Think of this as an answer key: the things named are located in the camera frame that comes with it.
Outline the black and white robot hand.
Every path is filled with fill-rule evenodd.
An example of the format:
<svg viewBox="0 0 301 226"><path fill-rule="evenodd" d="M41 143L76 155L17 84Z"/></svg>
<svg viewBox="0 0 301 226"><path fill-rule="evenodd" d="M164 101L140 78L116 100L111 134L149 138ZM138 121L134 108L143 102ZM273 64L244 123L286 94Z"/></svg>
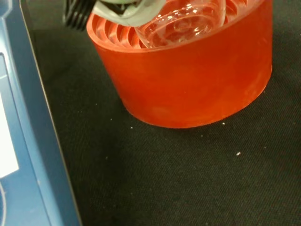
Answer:
<svg viewBox="0 0 301 226"><path fill-rule="evenodd" d="M155 18L164 5L164 0L65 0L62 21L82 31L95 14L116 24L139 27Z"/></svg>

